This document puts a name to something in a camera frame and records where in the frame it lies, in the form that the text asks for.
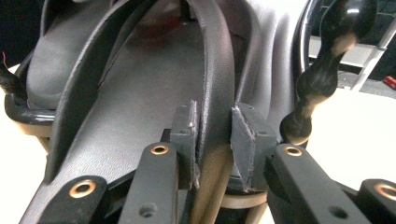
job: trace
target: brass grommet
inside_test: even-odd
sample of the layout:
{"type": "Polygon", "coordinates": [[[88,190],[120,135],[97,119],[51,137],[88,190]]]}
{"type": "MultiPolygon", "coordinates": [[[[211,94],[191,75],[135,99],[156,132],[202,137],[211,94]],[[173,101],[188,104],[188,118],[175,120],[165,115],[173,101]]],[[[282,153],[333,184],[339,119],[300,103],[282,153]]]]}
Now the brass grommet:
{"type": "Polygon", "coordinates": [[[396,188],[386,184],[377,184],[375,190],[382,196],[396,201],[396,188]]]}
{"type": "Polygon", "coordinates": [[[163,155],[168,152],[168,147],[164,145],[159,145],[151,149],[151,153],[154,155],[163,155]]]}
{"type": "Polygon", "coordinates": [[[301,156],[303,152],[296,147],[285,147],[285,151],[290,156],[301,156]]]}
{"type": "Polygon", "coordinates": [[[70,189],[69,195],[72,198],[82,198],[91,194],[96,188],[96,184],[90,179],[79,181],[70,189]]]}

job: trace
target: mounting hole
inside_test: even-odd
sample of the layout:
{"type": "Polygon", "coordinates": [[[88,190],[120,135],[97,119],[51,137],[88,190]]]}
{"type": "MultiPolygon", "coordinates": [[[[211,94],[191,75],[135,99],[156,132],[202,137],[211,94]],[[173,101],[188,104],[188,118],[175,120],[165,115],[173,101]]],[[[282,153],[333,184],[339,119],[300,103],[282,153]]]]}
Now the mounting hole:
{"type": "Polygon", "coordinates": [[[154,155],[163,155],[168,152],[168,147],[166,146],[156,146],[151,150],[151,153],[154,155]]]}
{"type": "Polygon", "coordinates": [[[157,206],[154,203],[146,203],[140,208],[139,215],[141,217],[152,217],[155,212],[157,212],[157,206]]]}
{"type": "Polygon", "coordinates": [[[344,209],[338,207],[338,206],[331,206],[329,207],[330,213],[332,213],[333,216],[341,218],[341,219],[346,219],[347,218],[347,212],[344,211],[344,209]]]}
{"type": "Polygon", "coordinates": [[[295,147],[286,147],[285,151],[290,156],[301,156],[301,155],[303,155],[303,152],[300,149],[295,148],[295,147]]]}
{"type": "Polygon", "coordinates": [[[382,196],[396,201],[396,188],[386,184],[377,184],[375,190],[382,196]]]}
{"type": "Polygon", "coordinates": [[[79,181],[69,191],[72,198],[83,198],[90,195],[96,188],[96,184],[90,179],[79,181]]]}

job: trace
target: black knob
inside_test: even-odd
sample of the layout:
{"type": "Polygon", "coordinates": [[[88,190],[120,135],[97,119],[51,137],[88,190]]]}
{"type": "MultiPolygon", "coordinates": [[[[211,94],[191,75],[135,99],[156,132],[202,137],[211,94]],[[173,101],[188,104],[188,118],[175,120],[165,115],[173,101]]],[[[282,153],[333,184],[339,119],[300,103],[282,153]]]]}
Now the black knob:
{"type": "Polygon", "coordinates": [[[337,88],[337,70],[344,54],[368,33],[375,22],[375,0],[336,0],[321,24],[321,47],[315,62],[297,81],[298,103],[280,124],[284,142],[301,145],[311,134],[315,106],[337,88]]]}

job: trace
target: white floor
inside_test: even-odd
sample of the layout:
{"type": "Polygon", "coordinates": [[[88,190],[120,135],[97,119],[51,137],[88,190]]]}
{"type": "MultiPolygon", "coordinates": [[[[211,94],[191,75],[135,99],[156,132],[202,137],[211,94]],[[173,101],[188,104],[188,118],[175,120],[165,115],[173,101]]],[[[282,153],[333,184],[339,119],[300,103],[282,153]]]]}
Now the white floor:
{"type": "MultiPolygon", "coordinates": [[[[46,153],[7,118],[3,101],[0,91],[0,210],[2,223],[12,224],[41,182],[46,153]]],[[[354,189],[367,178],[396,182],[395,112],[394,99],[338,89],[315,111],[308,150],[331,178],[354,189]]]]}

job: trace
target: black metal bracket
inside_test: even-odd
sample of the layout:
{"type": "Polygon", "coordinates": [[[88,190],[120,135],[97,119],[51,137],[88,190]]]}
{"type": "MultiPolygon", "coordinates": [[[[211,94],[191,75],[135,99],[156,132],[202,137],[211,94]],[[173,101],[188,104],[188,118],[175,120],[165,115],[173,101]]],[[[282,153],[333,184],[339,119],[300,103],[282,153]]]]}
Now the black metal bracket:
{"type": "Polygon", "coordinates": [[[105,223],[109,206],[107,182],[100,176],[85,175],[59,190],[38,223],[105,223]]]}
{"type": "Polygon", "coordinates": [[[253,106],[235,104],[231,145],[243,190],[267,190],[262,172],[265,157],[274,154],[277,145],[276,134],[253,106]]]}
{"type": "Polygon", "coordinates": [[[197,103],[190,101],[177,108],[170,133],[170,143],[177,147],[179,156],[179,189],[199,188],[199,169],[195,163],[195,147],[198,138],[199,115],[197,103]]]}
{"type": "Polygon", "coordinates": [[[343,190],[302,147],[279,145],[274,156],[267,157],[264,175],[276,223],[396,221],[395,184],[366,180],[359,192],[343,190]]]}
{"type": "Polygon", "coordinates": [[[119,223],[177,223],[177,150],[156,143],[145,148],[119,223]]]}

